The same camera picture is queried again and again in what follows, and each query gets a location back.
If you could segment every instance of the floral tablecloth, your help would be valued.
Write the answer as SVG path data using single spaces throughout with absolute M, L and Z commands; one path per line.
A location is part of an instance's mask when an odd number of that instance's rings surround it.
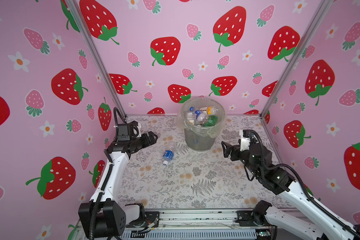
M 266 190 L 257 180 L 248 181 L 240 161 L 224 158 L 221 141 L 235 145 L 239 129 L 254 129 L 272 151 L 258 116 L 227 116 L 225 129 L 213 147 L 197 152 L 187 147 L 184 131 L 175 116 L 130 116 L 142 131 L 158 135 L 157 143 L 131 156 L 119 190 L 119 204 L 142 203 L 145 208 L 253 208 L 266 200 L 278 208 L 293 207 L 286 200 Z M 163 166 L 162 155 L 169 141 L 177 142 L 173 161 Z

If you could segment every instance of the plastic bottle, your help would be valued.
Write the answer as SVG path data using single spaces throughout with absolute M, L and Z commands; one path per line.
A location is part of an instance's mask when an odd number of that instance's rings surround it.
M 217 113 L 219 112 L 219 109 L 216 106 L 211 106 L 211 107 L 200 108 L 200 111 L 202 111 L 203 113 L 205 113 L 207 115 L 217 115 Z
M 196 113 L 197 121 L 199 121 L 201 124 L 204 124 L 208 121 L 208 116 L 205 113 L 203 113 L 202 111 L 200 111 L 200 109 L 191 107 L 189 110 L 191 112 Z
M 208 118 L 208 121 L 204 124 L 204 127 L 212 127 L 217 123 L 217 116 L 212 115 Z
M 187 112 L 185 114 L 185 116 L 187 117 L 187 120 L 190 124 L 192 125 L 196 125 L 197 124 L 197 115 L 194 112 Z
M 176 143 L 173 141 L 168 142 L 167 147 L 165 148 L 163 154 L 163 165 L 167 166 L 170 161 L 173 159 L 173 153 L 176 149 Z

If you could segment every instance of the pink wall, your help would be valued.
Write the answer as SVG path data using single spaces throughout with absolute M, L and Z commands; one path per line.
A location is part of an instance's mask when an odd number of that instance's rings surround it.
M 360 0 L 333 3 L 277 97 L 267 127 L 286 163 L 323 204 L 360 223 Z
M 230 109 L 229 113 L 261 111 L 268 100 L 263 92 L 267 94 L 268 87 L 274 87 L 272 83 L 286 65 L 283 58 L 272 58 L 280 52 L 279 47 L 289 50 L 297 45 L 298 35 L 304 33 L 320 2 L 251 1 L 238 7 L 242 2 L 235 0 L 102 0 L 101 5 L 94 0 L 77 1 L 128 114 L 146 114 L 154 108 L 177 113 L 177 102 L 189 98 L 189 93 L 191 97 L 212 93 L 211 98 Z M 225 32 L 230 35 L 228 39 L 220 36 Z M 217 96 L 211 84 L 219 87 L 224 79 L 229 84 L 214 89 L 221 95 Z M 252 102 L 258 102 L 256 99 L 259 103 L 250 108 Z
M 95 189 L 88 171 L 105 159 L 104 140 L 114 136 L 113 125 L 104 131 L 98 118 L 103 97 L 111 108 L 113 102 L 104 83 L 96 79 L 97 68 L 81 34 L 71 24 L 67 30 L 66 23 L 58 0 L 0 1 L 0 239 L 67 239 L 73 229 L 68 226 L 79 219 L 81 197 L 88 200 Z M 49 46 L 48 55 L 39 50 L 40 36 L 26 31 L 35 49 L 24 36 L 24 28 L 39 33 Z M 86 54 L 87 64 L 81 58 L 86 69 L 79 61 L 80 49 Z M 55 77 L 67 68 L 72 70 Z M 81 101 L 75 73 L 88 89 Z M 37 92 L 31 96 L 36 99 L 26 101 L 33 89 Z M 87 112 L 88 103 L 93 106 L 93 120 Z M 74 121 L 70 132 L 66 125 L 73 119 L 80 122 L 81 129 Z M 83 170 L 85 152 L 89 162 Z M 37 177 L 43 178 L 26 185 Z

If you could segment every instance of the trash can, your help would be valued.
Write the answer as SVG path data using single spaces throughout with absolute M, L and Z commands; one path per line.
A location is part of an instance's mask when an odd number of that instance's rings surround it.
M 212 127 L 197 127 L 190 124 L 185 114 L 191 107 L 202 108 L 216 106 L 219 108 L 217 113 L 217 123 Z M 184 129 L 185 142 L 188 147 L 195 151 L 206 151 L 213 146 L 215 138 L 225 127 L 225 109 L 220 103 L 210 98 L 194 98 L 183 103 L 180 112 L 177 114 L 177 126 Z

